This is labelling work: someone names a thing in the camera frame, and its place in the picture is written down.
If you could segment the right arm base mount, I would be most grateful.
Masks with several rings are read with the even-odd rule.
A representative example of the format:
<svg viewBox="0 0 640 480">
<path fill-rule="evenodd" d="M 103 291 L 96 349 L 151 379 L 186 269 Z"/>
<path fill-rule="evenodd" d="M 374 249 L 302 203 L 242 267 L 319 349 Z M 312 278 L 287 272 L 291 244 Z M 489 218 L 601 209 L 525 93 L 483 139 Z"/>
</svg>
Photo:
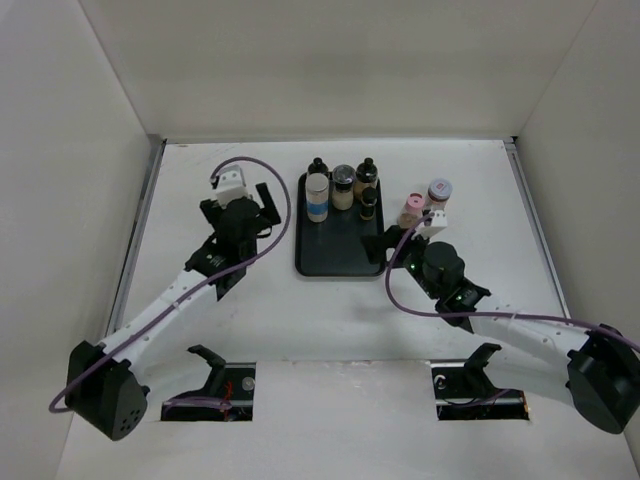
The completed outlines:
<svg viewBox="0 0 640 480">
<path fill-rule="evenodd" d="M 497 344 L 484 343 L 467 359 L 430 364 L 440 421 L 529 420 L 524 393 L 496 388 L 485 373 L 500 350 Z"/>
</svg>

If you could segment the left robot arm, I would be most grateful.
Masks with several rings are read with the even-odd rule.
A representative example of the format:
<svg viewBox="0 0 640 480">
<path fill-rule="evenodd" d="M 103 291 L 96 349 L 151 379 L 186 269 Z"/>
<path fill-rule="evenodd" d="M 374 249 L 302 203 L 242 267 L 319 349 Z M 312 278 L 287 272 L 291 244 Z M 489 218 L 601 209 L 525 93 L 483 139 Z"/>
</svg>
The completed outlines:
<svg viewBox="0 0 640 480">
<path fill-rule="evenodd" d="M 189 257 L 169 287 L 125 327 L 96 344 L 80 342 L 68 360 L 67 384 L 53 413 L 71 411 L 112 441 L 141 422 L 155 388 L 149 370 L 171 337 L 207 308 L 216 305 L 263 257 L 258 242 L 276 226 L 286 228 L 265 183 L 251 196 L 230 174 L 218 176 L 215 197 L 200 209 L 213 233 Z"/>
</svg>

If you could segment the black cap brown spice bottle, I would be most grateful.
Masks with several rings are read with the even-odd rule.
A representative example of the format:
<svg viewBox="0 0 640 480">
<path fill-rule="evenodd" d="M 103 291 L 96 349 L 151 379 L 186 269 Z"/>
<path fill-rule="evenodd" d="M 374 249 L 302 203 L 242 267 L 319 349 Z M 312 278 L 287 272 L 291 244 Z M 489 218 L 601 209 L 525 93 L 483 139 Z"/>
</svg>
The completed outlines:
<svg viewBox="0 0 640 480">
<path fill-rule="evenodd" d="M 374 160 L 365 158 L 356 168 L 355 184 L 353 188 L 354 198 L 357 201 L 362 199 L 363 191 L 368 188 L 376 188 L 378 183 L 378 169 Z"/>
</svg>

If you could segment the silver cap blue label jar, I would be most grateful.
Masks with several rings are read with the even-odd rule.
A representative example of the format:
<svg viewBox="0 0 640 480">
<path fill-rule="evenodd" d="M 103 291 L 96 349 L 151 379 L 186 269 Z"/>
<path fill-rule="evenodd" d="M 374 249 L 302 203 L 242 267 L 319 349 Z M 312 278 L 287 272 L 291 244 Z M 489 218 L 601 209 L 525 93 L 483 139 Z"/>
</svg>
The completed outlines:
<svg viewBox="0 0 640 480">
<path fill-rule="evenodd" d="M 328 216 L 329 179 L 321 173 L 307 176 L 305 181 L 306 211 L 310 221 L 321 223 Z"/>
</svg>

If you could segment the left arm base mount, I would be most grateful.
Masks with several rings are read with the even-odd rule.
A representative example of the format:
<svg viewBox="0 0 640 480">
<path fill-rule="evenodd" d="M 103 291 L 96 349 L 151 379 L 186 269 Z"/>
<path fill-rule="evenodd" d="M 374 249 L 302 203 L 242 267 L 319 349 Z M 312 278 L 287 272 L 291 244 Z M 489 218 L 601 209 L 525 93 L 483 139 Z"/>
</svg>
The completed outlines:
<svg viewBox="0 0 640 480">
<path fill-rule="evenodd" d="M 253 420 L 255 363 L 229 363 L 202 345 L 188 348 L 209 367 L 202 387 L 180 393 L 161 406 L 163 422 L 249 422 Z"/>
</svg>

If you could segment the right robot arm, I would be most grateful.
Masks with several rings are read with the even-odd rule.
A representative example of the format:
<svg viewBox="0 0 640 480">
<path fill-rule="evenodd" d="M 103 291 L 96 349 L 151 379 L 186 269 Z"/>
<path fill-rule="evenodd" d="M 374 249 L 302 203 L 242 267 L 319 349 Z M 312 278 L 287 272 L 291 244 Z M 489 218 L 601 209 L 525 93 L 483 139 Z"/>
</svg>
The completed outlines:
<svg viewBox="0 0 640 480">
<path fill-rule="evenodd" d="M 617 329 L 573 318 L 521 313 L 465 275 L 449 243 L 390 227 L 361 243 L 372 263 L 404 269 L 435 303 L 432 317 L 485 338 L 462 368 L 478 404 L 524 390 L 573 407 L 587 422 L 622 433 L 639 409 L 639 345 Z"/>
</svg>

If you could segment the black cap white powder bottle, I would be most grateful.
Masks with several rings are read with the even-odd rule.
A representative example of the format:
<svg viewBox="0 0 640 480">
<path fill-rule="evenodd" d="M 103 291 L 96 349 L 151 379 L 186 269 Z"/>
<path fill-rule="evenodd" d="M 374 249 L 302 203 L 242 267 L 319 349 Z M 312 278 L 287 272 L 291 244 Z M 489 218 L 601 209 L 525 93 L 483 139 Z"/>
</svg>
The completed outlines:
<svg viewBox="0 0 640 480">
<path fill-rule="evenodd" d="M 329 167 L 320 157 L 315 157 L 307 168 L 306 175 L 310 176 L 313 174 L 322 174 L 325 177 L 329 177 L 330 175 Z"/>
</svg>

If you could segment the small black cap spice jar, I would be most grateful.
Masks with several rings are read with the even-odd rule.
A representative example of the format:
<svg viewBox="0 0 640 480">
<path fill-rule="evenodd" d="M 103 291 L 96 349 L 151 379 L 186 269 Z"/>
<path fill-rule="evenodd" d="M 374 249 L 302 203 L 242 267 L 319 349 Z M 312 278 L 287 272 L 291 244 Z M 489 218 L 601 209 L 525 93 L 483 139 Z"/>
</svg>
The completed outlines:
<svg viewBox="0 0 640 480">
<path fill-rule="evenodd" d="M 378 200 L 377 189 L 366 187 L 361 194 L 361 210 L 360 217 L 362 220 L 371 220 L 375 214 L 375 208 Z"/>
</svg>

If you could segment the grey grinder cap salt jar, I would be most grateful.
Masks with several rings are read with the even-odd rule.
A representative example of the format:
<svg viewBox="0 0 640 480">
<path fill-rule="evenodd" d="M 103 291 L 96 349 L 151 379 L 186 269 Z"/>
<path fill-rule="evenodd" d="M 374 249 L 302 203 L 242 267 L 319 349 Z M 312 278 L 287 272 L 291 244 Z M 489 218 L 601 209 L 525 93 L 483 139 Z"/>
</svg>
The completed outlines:
<svg viewBox="0 0 640 480">
<path fill-rule="evenodd" d="M 353 187 L 355 170 L 347 164 L 338 165 L 332 171 L 333 189 L 331 193 L 332 205 L 335 209 L 346 211 L 353 205 Z"/>
</svg>

